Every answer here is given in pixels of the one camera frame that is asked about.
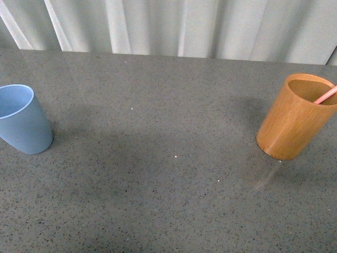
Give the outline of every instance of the cup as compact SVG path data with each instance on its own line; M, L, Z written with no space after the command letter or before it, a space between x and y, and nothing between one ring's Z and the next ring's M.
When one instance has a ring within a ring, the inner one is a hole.
M0 87L0 137L26 154L41 153L51 145L48 119L32 88Z
M311 74L288 76L257 133L260 148L279 160L295 158L337 111L337 94L313 103L334 86Z

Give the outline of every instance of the white curtain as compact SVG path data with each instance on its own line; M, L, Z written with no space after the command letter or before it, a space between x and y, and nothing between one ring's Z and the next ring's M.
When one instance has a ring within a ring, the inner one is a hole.
M336 0L0 0L0 47L337 65Z

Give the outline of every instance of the speckled countertop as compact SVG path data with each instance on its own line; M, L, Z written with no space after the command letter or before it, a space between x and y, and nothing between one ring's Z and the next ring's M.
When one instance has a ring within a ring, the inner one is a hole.
M337 67L0 50L54 133L0 140L1 252L336 252L337 115L292 161L255 135L287 75Z

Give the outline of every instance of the wooden cup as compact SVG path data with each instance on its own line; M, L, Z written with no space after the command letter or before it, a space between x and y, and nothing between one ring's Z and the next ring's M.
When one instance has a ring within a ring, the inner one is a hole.
M288 76L257 133L260 148L279 160L295 158L337 111L337 94L313 103L334 86L315 75Z

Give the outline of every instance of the cup rim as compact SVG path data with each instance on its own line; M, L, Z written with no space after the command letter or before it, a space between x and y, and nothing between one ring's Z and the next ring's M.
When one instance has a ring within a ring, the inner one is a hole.
M306 102L306 103L309 103L313 106L319 106L319 107L336 107L337 106L337 103L336 104L314 104L313 102L310 102L300 96L298 96L296 93L293 92L293 90L289 87L289 83L291 81L294 81L294 80L304 80L304 81L313 81L313 82L320 82L320 83L323 83L323 84L326 84L328 86L330 86L331 88L334 88L335 85L330 82L329 80L327 79L324 79L320 76L317 76L317 75L313 75L313 74L307 74L307 73L293 73L291 75L288 75L285 79L285 82L286 82L286 88L289 89L291 91L291 93L293 95L295 95L297 98L301 99L302 101Z
M1 87L0 87L0 90L1 90L1 89L4 89L4 88L11 87L11 86L21 86L21 87L27 88L27 89L30 90L30 92L32 93L32 97L31 97L30 100L25 104L25 106L22 107L20 110L17 110L16 112L13 112L13 113L11 113L11 114L9 114L9 115L0 117L0 120L1 120L1 119L5 119L5 118L9 118L9 117L11 117L11 116L13 116L13 115L16 115L16 114L18 114L19 112L25 110L25 109L27 108L27 106L30 105L30 103L32 102L32 100L33 100L33 98L34 98L34 91L33 91L33 89L32 89L31 87L27 86L27 85L24 85L24 84L9 84L9 85L5 85L5 86L1 86Z

